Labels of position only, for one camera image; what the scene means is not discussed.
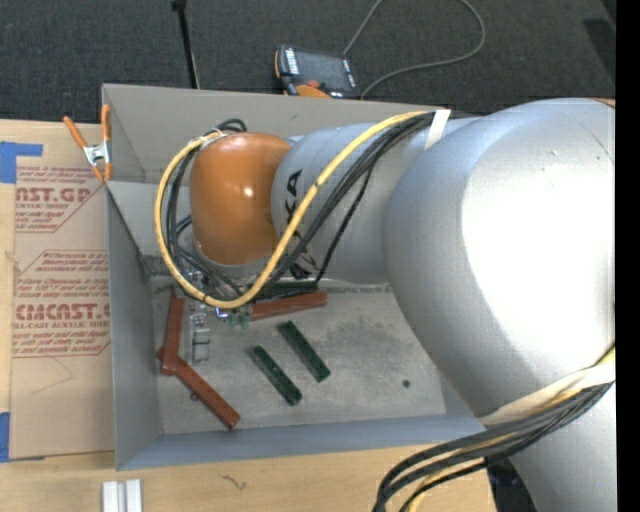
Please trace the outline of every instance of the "cardboard sheet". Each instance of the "cardboard sheet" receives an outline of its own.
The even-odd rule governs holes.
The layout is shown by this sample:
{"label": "cardboard sheet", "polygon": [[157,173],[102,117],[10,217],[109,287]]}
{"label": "cardboard sheet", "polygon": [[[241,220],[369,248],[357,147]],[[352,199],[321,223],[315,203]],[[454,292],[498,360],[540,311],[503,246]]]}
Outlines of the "cardboard sheet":
{"label": "cardboard sheet", "polygon": [[[99,142],[99,126],[79,128]],[[39,148],[18,151],[14,218],[4,201],[0,212],[3,235],[15,223],[3,251],[16,275],[2,282],[13,290],[10,329],[0,332],[11,354],[9,456],[112,449],[105,188],[62,123],[0,121],[0,141]]]}

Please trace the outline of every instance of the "black electronic device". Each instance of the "black electronic device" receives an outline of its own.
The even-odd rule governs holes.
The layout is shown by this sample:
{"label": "black electronic device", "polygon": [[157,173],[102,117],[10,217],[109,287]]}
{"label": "black electronic device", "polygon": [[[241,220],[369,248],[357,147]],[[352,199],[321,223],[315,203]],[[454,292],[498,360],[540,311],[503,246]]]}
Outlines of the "black electronic device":
{"label": "black electronic device", "polygon": [[276,50],[276,78],[289,95],[298,86],[318,89],[332,98],[360,98],[360,87],[345,55],[283,45]]}

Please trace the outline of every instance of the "black stand pole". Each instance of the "black stand pole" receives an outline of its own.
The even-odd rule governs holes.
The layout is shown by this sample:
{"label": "black stand pole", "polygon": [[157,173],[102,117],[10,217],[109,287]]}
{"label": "black stand pole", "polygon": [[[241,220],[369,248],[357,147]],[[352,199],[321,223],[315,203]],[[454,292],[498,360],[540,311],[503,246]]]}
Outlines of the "black stand pole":
{"label": "black stand pole", "polygon": [[191,41],[189,39],[189,27],[187,25],[187,0],[171,0],[171,8],[178,13],[180,20],[180,31],[182,32],[182,43],[184,45],[184,54],[187,58],[187,67],[189,69],[189,79],[191,80],[192,89],[200,89],[200,80],[196,71],[196,63],[191,51]]}

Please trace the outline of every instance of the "black floor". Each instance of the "black floor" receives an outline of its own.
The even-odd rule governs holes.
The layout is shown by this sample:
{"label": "black floor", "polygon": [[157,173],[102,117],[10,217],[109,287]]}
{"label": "black floor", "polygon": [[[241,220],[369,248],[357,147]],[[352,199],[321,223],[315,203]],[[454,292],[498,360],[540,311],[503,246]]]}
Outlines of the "black floor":
{"label": "black floor", "polygon": [[[481,50],[391,79],[370,99],[472,114],[550,97],[616,96],[616,0],[470,0]],[[279,94],[274,49],[342,51],[374,0],[190,0],[204,89]],[[385,0],[349,52],[365,86],[399,68],[463,55],[479,24],[460,0]],[[189,87],[169,0],[0,0],[0,118],[98,119],[103,83]],[[507,468],[492,473],[500,512],[534,510]]]}

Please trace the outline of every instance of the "cable bundle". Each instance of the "cable bundle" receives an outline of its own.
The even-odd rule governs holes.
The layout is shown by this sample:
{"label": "cable bundle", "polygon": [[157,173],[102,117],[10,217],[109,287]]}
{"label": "cable bundle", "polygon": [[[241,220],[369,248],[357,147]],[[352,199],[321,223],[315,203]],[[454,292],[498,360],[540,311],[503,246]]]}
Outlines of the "cable bundle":
{"label": "cable bundle", "polygon": [[[213,130],[210,130],[185,146],[171,161],[160,181],[158,195],[156,197],[154,222],[160,252],[167,267],[187,294],[210,306],[223,309],[235,309],[252,300],[272,299],[304,293],[308,289],[313,288],[323,277],[342,234],[364,196],[371,173],[378,159],[402,139],[428,126],[432,119],[433,113],[430,112],[400,114],[372,126],[347,145],[323,170],[316,179],[316,182],[310,187],[294,212],[291,222],[287,226],[266,268],[260,275],[251,279],[248,285],[235,281],[230,276],[210,265],[203,265],[197,256],[179,244],[180,235],[191,224],[190,216],[178,221],[176,213],[180,185],[191,162],[207,145],[215,143],[220,137],[224,137],[226,135],[224,133],[225,131],[240,132],[246,131],[247,129],[244,123],[238,119],[230,119],[216,126]],[[301,223],[305,212],[311,201],[313,201],[317,195],[320,187],[324,186],[336,169],[365,143],[368,143],[368,146],[362,151],[362,154],[357,158],[356,162],[347,170],[341,178],[340,183],[338,183],[329,195],[327,201],[319,209],[318,214],[310,223],[305,235],[299,243],[284,256],[293,233]],[[297,287],[294,290],[284,292],[277,290],[275,285],[282,276],[292,268],[295,260],[302,254],[331,212],[338,206],[347,192],[355,186],[360,178],[363,178],[360,190],[348,208],[336,232],[318,275],[312,282],[307,283],[303,287]],[[163,214],[162,205],[167,189],[169,189],[169,195],[166,211]],[[200,287],[194,286],[189,277],[194,271],[200,272],[204,276]]]}
{"label": "cable bundle", "polygon": [[400,512],[414,512],[429,489],[511,457],[568,425],[588,411],[612,385],[609,382],[582,389],[526,418],[442,443],[405,459],[380,483],[372,512],[385,512],[385,504],[394,494],[422,478],[423,482],[400,508]]}

